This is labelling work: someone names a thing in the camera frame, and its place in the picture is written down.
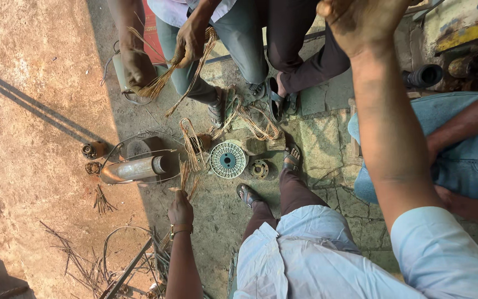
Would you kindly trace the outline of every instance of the dirty hand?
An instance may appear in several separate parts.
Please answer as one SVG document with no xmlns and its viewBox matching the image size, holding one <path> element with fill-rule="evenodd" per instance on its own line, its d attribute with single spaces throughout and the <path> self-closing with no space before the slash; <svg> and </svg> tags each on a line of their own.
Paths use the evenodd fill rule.
<svg viewBox="0 0 478 299">
<path fill-rule="evenodd" d="M 125 68 L 127 87 L 134 92 L 138 92 L 158 77 L 149 56 L 143 50 L 122 47 L 121 60 Z"/>
<path fill-rule="evenodd" d="M 208 23 L 209 18 L 199 17 L 195 12 L 189 16 L 176 35 L 176 49 L 171 64 L 178 63 L 179 68 L 185 68 L 202 57 Z"/>
<path fill-rule="evenodd" d="M 393 46 L 393 35 L 411 0 L 321 0 L 324 17 L 342 50 L 355 57 L 367 48 Z"/>
<path fill-rule="evenodd" d="M 193 206 L 188 201 L 188 194 L 182 190 L 176 190 L 175 199 L 169 207 L 169 220 L 172 225 L 193 224 Z"/>
</svg>

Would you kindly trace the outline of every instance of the brown leather watch strap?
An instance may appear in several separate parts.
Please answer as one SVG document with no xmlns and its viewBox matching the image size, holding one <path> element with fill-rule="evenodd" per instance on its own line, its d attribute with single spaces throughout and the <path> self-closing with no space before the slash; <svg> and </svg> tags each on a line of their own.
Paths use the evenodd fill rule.
<svg viewBox="0 0 478 299">
<path fill-rule="evenodd" d="M 193 234 L 193 226 L 187 224 L 180 224 L 180 225 L 171 225 L 169 231 L 169 240 L 173 240 L 174 235 L 179 231 L 188 231 L 189 234 Z"/>
</svg>

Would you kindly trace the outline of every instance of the shirt sleeve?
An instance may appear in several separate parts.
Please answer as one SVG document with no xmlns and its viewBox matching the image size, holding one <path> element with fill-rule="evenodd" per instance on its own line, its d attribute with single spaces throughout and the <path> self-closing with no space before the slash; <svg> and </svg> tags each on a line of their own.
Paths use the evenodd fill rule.
<svg viewBox="0 0 478 299">
<path fill-rule="evenodd" d="M 478 298 L 478 245 L 447 210 L 407 211 L 390 238 L 408 285 L 428 298 Z"/>
</svg>

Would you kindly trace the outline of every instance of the blue jeans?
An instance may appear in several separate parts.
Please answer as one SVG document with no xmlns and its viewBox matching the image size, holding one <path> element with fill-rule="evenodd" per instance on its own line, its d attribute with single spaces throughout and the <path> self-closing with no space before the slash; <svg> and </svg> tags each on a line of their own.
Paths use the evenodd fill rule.
<svg viewBox="0 0 478 299">
<path fill-rule="evenodd" d="M 411 105 L 424 135 L 427 136 L 476 100 L 478 92 L 450 92 L 415 99 L 411 101 Z M 360 144 L 357 114 L 350 119 L 348 131 Z M 478 135 L 440 152 L 431 166 L 431 177 L 436 185 L 478 199 Z M 354 188 L 355 194 L 360 199 L 378 203 L 364 163 L 355 180 Z"/>
<path fill-rule="evenodd" d="M 258 20 L 254 0 L 237 0 L 229 12 L 217 22 L 209 21 L 244 79 L 249 83 L 261 84 L 269 72 L 263 50 L 263 32 Z M 176 49 L 176 35 L 180 28 L 171 26 L 156 17 L 156 31 L 165 59 L 171 60 Z M 176 69 L 171 76 L 176 92 L 183 95 L 189 87 L 199 61 L 184 69 Z M 217 103 L 215 87 L 198 78 L 188 97 L 198 102 L 214 105 Z"/>
</svg>

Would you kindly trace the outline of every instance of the white shirt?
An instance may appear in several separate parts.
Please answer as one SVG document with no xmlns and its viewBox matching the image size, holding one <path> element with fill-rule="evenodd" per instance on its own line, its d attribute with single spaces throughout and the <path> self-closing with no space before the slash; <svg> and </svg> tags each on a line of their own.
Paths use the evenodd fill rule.
<svg viewBox="0 0 478 299">
<path fill-rule="evenodd" d="M 301 207 L 244 241 L 234 298 L 478 298 L 478 246 L 448 211 L 405 212 L 391 240 L 406 284 L 360 255 L 341 214 Z"/>
<path fill-rule="evenodd" d="M 211 21 L 217 22 L 232 9 L 236 1 L 222 0 L 213 11 Z M 188 20 L 188 9 L 195 9 L 199 0 L 147 0 L 147 4 L 156 17 L 171 26 L 180 28 Z"/>
</svg>

